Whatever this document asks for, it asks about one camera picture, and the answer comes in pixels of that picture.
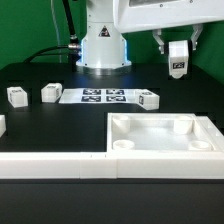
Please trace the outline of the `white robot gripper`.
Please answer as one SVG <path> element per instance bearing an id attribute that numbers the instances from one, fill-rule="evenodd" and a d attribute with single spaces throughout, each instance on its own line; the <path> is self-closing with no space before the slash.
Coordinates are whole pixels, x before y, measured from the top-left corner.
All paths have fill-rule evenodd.
<path id="1" fill-rule="evenodd" d="M 224 0 L 113 0 L 113 19 L 120 33 L 153 30 L 161 54 L 165 44 L 160 29 L 193 25 L 195 51 L 202 24 L 224 20 Z"/>

